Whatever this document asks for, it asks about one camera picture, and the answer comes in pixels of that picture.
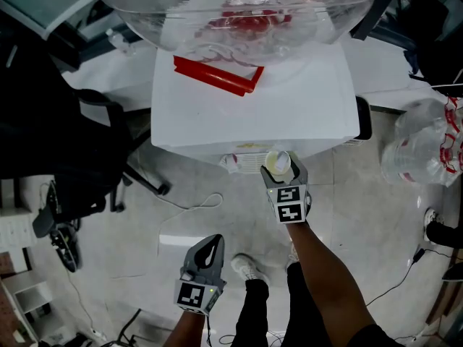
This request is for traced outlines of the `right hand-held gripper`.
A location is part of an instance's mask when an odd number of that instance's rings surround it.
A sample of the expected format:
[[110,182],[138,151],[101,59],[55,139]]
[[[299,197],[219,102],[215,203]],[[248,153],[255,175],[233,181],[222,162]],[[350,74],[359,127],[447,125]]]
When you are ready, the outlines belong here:
[[288,186],[280,187],[281,182],[276,181],[265,166],[260,167],[260,173],[267,189],[268,201],[276,222],[282,225],[304,223],[312,205],[312,197],[307,186],[307,169],[295,153],[289,153],[289,157],[294,178]]

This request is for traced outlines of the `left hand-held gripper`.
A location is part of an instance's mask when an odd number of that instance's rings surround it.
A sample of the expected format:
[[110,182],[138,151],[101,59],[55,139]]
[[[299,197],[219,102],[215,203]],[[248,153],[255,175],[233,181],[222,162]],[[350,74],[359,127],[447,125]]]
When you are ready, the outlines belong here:
[[[191,247],[184,260],[184,268],[188,271],[175,281],[174,303],[184,311],[208,316],[226,285],[221,279],[223,263],[224,238],[221,234],[208,236]],[[208,272],[211,279],[189,271]]]

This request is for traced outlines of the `person's right forearm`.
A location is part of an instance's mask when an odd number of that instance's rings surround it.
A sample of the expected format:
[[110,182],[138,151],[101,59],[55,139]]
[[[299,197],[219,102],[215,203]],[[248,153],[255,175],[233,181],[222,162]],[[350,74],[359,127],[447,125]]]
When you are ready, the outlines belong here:
[[375,323],[355,279],[307,223],[286,228],[333,347],[347,347],[359,331]]

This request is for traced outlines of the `person's left forearm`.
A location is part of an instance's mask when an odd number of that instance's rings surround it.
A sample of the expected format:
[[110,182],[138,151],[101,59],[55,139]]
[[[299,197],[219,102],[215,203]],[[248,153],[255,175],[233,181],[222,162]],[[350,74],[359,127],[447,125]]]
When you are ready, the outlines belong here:
[[201,347],[205,315],[183,311],[163,347]]

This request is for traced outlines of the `person's left white shoe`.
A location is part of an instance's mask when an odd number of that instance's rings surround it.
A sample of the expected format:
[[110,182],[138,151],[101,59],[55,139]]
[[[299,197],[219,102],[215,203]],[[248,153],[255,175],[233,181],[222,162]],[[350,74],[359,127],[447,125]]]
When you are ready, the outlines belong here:
[[246,254],[236,254],[231,259],[231,267],[244,281],[262,280],[267,286],[270,284],[268,276],[258,268],[254,259]]

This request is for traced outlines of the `person's white shoe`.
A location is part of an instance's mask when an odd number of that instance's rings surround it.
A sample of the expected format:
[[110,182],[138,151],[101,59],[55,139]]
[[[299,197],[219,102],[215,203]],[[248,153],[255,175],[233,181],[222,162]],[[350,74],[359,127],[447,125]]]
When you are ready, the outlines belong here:
[[262,280],[267,286],[270,284],[268,276],[258,268],[254,259],[246,254],[236,254],[231,259],[231,267],[244,281]]
[[299,261],[298,255],[297,255],[297,251],[296,251],[294,245],[292,244],[291,249],[290,249],[290,253],[289,253],[289,261],[288,261],[288,263],[286,265],[286,270],[288,270],[291,265],[297,264],[299,262],[300,261]]

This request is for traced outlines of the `person's left leg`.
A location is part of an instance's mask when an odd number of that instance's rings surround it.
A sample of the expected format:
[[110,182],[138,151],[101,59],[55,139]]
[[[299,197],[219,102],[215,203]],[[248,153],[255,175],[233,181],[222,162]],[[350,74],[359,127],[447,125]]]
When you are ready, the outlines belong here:
[[245,281],[245,301],[231,347],[268,347],[268,285],[261,279]]

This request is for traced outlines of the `person's leg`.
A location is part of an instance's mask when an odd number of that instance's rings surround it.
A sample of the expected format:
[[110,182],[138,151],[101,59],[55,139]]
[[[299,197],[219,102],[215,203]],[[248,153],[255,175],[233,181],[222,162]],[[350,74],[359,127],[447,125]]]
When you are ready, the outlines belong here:
[[268,285],[261,279],[245,281],[245,301],[231,347],[268,347]]
[[307,289],[299,262],[287,268],[289,323],[281,347],[332,347],[323,318]]

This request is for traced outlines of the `person's right white shoe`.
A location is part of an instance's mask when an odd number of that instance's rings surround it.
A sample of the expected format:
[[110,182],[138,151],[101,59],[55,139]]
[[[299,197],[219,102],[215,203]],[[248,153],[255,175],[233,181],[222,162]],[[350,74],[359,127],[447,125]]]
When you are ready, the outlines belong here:
[[297,264],[299,262],[300,261],[299,261],[298,255],[297,255],[297,251],[296,251],[294,245],[292,244],[291,249],[290,249],[290,253],[289,253],[289,261],[288,261],[288,263],[286,265],[286,270],[288,270],[291,265]]

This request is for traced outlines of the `black rectangular object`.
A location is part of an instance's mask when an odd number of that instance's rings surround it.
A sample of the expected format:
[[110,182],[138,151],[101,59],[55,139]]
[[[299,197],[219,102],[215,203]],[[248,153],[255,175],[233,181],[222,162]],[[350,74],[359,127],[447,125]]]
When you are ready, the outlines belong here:
[[373,135],[373,126],[369,103],[362,97],[356,97],[357,113],[359,118],[360,133],[355,139],[358,142],[368,141]]

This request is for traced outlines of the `person's right leg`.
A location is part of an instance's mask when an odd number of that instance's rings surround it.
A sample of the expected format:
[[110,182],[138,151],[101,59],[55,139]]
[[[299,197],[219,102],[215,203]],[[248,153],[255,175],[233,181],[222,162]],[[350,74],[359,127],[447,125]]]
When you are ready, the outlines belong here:
[[299,262],[287,268],[289,323],[281,347],[332,347],[323,318],[307,289]]

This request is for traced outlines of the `red tray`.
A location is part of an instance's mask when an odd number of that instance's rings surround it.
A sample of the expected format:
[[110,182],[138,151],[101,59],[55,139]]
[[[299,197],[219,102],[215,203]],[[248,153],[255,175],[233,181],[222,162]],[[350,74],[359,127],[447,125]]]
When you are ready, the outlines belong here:
[[265,69],[265,67],[258,67],[253,76],[248,79],[180,56],[174,56],[174,66],[174,71],[179,74],[241,97],[254,92],[258,80]]

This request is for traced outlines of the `clear plastic bag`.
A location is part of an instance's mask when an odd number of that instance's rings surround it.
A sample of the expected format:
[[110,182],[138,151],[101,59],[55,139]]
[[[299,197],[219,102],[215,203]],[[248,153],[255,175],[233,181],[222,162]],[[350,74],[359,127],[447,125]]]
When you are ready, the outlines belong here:
[[394,140],[384,147],[381,170],[390,184],[451,186],[463,174],[463,105],[417,100],[395,122]]

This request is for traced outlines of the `white open shelf unit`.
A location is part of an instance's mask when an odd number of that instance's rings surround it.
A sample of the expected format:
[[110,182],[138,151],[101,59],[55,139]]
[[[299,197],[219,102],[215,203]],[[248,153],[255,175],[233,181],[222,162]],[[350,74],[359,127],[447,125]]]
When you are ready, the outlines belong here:
[[0,286],[33,342],[43,341],[51,346],[66,342],[69,331],[52,309],[54,296],[45,278],[30,270],[1,279]]

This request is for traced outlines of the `clear plastic bowl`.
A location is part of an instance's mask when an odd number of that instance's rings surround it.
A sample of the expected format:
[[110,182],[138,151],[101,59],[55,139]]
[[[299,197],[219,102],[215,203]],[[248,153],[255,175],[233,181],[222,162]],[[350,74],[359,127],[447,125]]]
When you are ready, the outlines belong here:
[[193,61],[265,66],[335,43],[374,0],[102,0],[156,47]]

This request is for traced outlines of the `person's black shirt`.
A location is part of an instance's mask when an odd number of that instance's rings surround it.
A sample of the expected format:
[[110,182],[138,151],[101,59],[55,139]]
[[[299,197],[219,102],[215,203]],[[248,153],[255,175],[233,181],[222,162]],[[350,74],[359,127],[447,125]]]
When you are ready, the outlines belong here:
[[357,332],[347,347],[404,347],[390,338],[378,325],[368,325]]

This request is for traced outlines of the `black office chair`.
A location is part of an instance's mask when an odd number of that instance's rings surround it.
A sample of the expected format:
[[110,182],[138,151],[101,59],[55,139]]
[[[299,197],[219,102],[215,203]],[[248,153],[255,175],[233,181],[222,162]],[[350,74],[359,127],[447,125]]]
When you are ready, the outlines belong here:
[[120,184],[167,194],[168,183],[152,185],[128,162],[149,136],[130,134],[119,103],[71,87],[45,42],[0,11],[0,180],[52,176],[33,221],[37,237],[106,208],[123,211]]

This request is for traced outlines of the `black bag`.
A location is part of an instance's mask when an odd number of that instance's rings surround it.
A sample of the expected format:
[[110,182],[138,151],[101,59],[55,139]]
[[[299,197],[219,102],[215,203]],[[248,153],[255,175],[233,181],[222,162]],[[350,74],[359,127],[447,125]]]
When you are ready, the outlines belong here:
[[449,10],[439,0],[411,0],[398,14],[398,21],[415,42],[404,52],[412,66],[409,75],[428,83],[435,91],[463,98],[463,33],[442,38]]

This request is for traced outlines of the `small clear plastic bottle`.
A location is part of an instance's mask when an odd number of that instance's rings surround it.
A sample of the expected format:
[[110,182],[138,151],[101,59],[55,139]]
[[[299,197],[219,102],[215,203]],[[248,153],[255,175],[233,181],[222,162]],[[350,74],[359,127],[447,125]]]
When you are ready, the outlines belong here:
[[135,47],[133,47],[121,33],[109,28],[106,31],[106,36],[108,42],[125,56],[133,56],[136,54]]

